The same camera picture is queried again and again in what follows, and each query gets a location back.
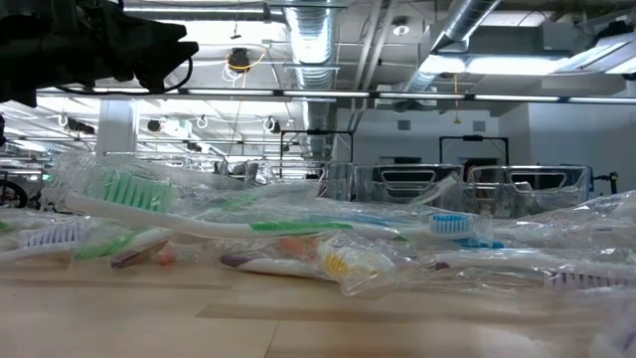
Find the ceiling duct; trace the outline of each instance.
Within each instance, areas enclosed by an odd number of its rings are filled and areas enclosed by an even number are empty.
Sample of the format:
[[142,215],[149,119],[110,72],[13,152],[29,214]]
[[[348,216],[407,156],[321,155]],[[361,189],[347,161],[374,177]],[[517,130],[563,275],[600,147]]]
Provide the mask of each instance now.
[[[426,52],[423,63],[400,91],[423,92],[428,89],[439,73],[430,68],[426,62],[427,55],[448,46],[455,47],[456,52],[466,52],[470,36],[500,2],[501,0],[454,0],[448,10],[448,16],[443,20],[443,27],[427,41],[427,48],[422,49]],[[428,36],[431,36],[433,31],[431,27],[426,29]],[[395,109],[402,111],[414,106],[417,106],[417,103],[412,100],[400,101],[395,104]]]
[[187,6],[187,5],[141,5],[127,6],[128,16],[155,21],[254,21],[285,23],[281,9],[270,9],[262,5]]
[[[303,90],[330,90],[333,69],[321,68],[333,58],[335,42],[335,10],[319,7],[285,8],[271,10],[268,6],[203,7],[155,6],[126,7],[129,16],[151,20],[173,21],[258,21],[288,24],[290,45],[296,69],[298,86]],[[307,129],[334,129],[336,122],[330,102],[309,100],[303,102],[303,121]],[[307,156],[326,159],[333,136],[308,138]]]
[[[290,28],[290,45],[298,86],[303,90],[330,90],[333,69],[321,68],[333,58],[335,39],[335,11],[322,8],[286,8],[284,13]],[[306,129],[333,130],[336,125],[331,102],[306,100],[303,102],[303,121]],[[306,157],[329,159],[333,135],[307,138]]]

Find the orange object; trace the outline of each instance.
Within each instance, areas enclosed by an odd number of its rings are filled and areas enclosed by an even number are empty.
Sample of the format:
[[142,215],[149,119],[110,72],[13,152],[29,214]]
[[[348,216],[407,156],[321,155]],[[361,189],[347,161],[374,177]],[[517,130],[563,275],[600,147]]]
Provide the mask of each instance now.
[[292,254],[296,259],[313,261],[316,257],[316,239],[314,237],[286,237],[278,241],[279,249]]

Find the wall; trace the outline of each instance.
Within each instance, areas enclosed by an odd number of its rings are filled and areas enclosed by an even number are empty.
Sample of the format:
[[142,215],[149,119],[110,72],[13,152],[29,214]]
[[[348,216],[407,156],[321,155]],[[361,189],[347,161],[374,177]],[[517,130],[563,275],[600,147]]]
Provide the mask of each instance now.
[[533,164],[530,140],[530,107],[521,104],[499,117],[499,135],[510,140],[510,163]]
[[[350,112],[339,109],[339,128],[344,129],[349,122]],[[354,162],[356,164],[375,164],[380,157],[420,157],[422,163],[439,162],[439,136],[460,136],[481,134],[498,136],[498,118],[491,117],[488,111],[460,111],[460,124],[453,123],[455,112],[439,114],[436,111],[408,111],[396,113],[390,110],[367,110],[355,134]],[[398,120],[410,120],[410,131],[398,130]],[[473,120],[484,120],[486,132],[474,133]],[[466,158],[499,158],[503,163],[504,145],[495,142],[499,149],[488,141],[463,142],[444,141],[444,162],[460,163]],[[334,160],[348,161],[348,149],[337,142]]]
[[[584,164],[594,175],[618,172],[620,192],[636,190],[636,107],[630,105],[531,104],[532,160]],[[609,194],[596,181],[595,194]]]

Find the table surface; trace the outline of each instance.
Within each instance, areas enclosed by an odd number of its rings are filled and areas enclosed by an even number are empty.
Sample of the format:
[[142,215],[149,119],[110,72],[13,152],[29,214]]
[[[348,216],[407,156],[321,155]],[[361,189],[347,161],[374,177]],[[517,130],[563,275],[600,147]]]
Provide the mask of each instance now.
[[517,299],[348,298],[330,282],[219,268],[0,270],[3,358],[587,356],[561,326]]

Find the light fixture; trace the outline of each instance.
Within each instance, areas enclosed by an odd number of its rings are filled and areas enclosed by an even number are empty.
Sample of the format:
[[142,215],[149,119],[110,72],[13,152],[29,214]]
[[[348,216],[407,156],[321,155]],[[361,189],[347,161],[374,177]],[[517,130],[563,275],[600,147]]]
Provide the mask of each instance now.
[[550,95],[476,94],[475,100],[556,102],[558,101],[558,97]]
[[560,64],[558,69],[556,69],[556,72],[561,73],[585,70],[585,68],[589,65],[592,65],[598,60],[612,54],[625,45],[627,45],[625,42],[610,45],[598,45],[564,61]]
[[273,90],[266,89],[188,89],[188,93],[205,95],[274,95]]
[[564,58],[478,56],[466,65],[466,72],[479,75],[544,76],[561,67]]
[[327,96],[327,97],[355,97],[355,98],[367,98],[369,93],[366,91],[344,91],[344,90],[284,90],[283,95],[291,96]]
[[462,100],[465,94],[445,94],[445,93],[409,93],[409,92],[381,92],[380,98],[390,99],[448,99]]
[[621,65],[609,70],[606,73],[613,75],[631,75],[636,73],[636,57],[622,63]]
[[433,75],[451,73],[461,74],[466,72],[463,59],[451,56],[430,55],[419,66],[419,71]]
[[589,104],[636,104],[636,98],[621,97],[572,97],[569,103],[589,103]]
[[394,18],[392,23],[394,26],[394,35],[404,36],[408,34],[410,28],[408,27],[408,18],[406,16],[398,16]]

